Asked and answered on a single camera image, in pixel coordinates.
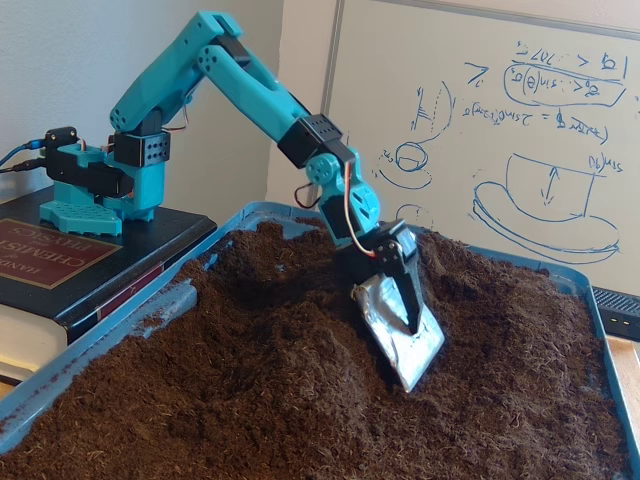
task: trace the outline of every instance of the black cable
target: black cable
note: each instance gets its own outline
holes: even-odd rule
[[[318,202],[320,201],[320,197],[316,198],[315,202],[313,202],[311,205],[304,205],[299,199],[298,199],[298,192],[300,190],[303,190],[305,188],[309,188],[313,185],[313,183],[307,183],[306,185],[303,185],[301,187],[296,188],[296,191],[293,192],[293,198],[295,199],[296,203],[298,204],[298,206],[300,208],[304,208],[305,210],[311,210],[313,207],[315,207]]]
[[[18,163],[17,165],[14,165],[12,167],[0,169],[0,174],[9,173],[9,172],[26,172],[28,170],[35,170],[36,168],[44,167],[45,161],[46,160],[44,158],[33,158],[31,160],[25,160],[24,162]]]

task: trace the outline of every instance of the blue cable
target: blue cable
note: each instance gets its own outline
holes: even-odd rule
[[[0,167],[2,165],[4,165],[5,163],[7,163],[9,160],[11,160],[11,157],[13,157],[16,153],[21,152],[22,150],[26,150],[27,147],[26,145],[20,145],[19,147],[14,148],[13,150],[11,150],[6,157],[4,157],[2,160],[0,160]]]
[[[17,153],[23,150],[37,150],[44,146],[44,140],[31,140],[30,142],[25,143],[24,145],[20,145],[13,150],[11,150],[2,160],[0,160],[0,167],[7,163],[11,158]]]

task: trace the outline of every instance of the book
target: book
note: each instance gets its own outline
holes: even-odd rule
[[[0,205],[0,377],[22,381],[216,230],[164,207],[121,236],[65,234],[40,221],[46,188]]]

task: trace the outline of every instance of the tray rim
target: tray rim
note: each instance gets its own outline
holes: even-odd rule
[[[23,440],[37,417],[47,411],[55,399],[67,390],[76,374],[81,373],[94,358],[104,355],[110,348],[119,344],[125,336],[135,329],[140,321],[160,308],[158,302],[161,303],[161,297],[167,294],[167,291],[161,292],[161,290],[172,282],[187,261],[206,253],[219,240],[240,226],[249,217],[254,217],[253,220],[255,220],[256,224],[262,220],[276,217],[289,220],[296,218],[321,219],[321,215],[316,211],[303,210],[281,203],[253,202],[246,205],[224,225],[219,226],[200,243],[191,248],[180,260],[176,261],[149,285],[141,289],[128,302],[120,306],[76,342],[69,345],[58,357],[18,385],[0,401],[0,455],[10,451]],[[428,231],[422,227],[414,228],[418,231]],[[589,278],[583,273],[563,265],[472,245],[468,245],[467,248],[474,253],[499,261],[508,261],[517,266],[529,267],[533,270],[547,269],[552,277],[576,286],[576,293],[581,296],[589,308],[596,335],[604,340],[604,361],[609,387],[616,403],[618,416],[625,430],[632,474],[634,478],[638,478],[638,475],[640,475],[640,450],[635,440],[636,432],[630,421],[629,411],[619,381],[620,376],[613,362],[611,349],[606,341],[604,326]],[[168,292],[171,292],[172,289],[174,298],[172,298],[171,303],[178,305],[178,307],[173,312],[175,315],[166,320],[167,323],[184,313],[180,313],[180,305],[188,306],[189,302],[193,301],[195,292],[195,288],[190,285],[190,280],[182,284],[173,285]],[[176,298],[182,298],[182,304],[180,301],[176,302]],[[105,344],[105,340],[115,340],[115,342],[112,345],[106,345],[111,342],[107,341]],[[96,352],[99,344],[103,344],[100,348],[103,351]],[[76,366],[74,369],[71,369],[66,374],[63,373],[65,368],[74,364]]]

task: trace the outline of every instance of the white wall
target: white wall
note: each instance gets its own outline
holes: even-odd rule
[[[320,111],[322,103],[336,3],[336,0],[284,0],[280,79],[314,113]],[[638,0],[445,0],[443,3],[640,30]],[[293,190],[305,179],[304,172],[297,171],[277,148],[271,149],[267,200],[293,204]]]
[[[66,125],[103,145],[113,105],[197,10],[235,15],[245,45],[277,73],[282,3],[0,0],[0,156]],[[208,82],[189,112],[189,129],[173,136],[165,206],[223,222],[264,200],[270,140]],[[0,202],[49,184],[42,171],[5,174]]]

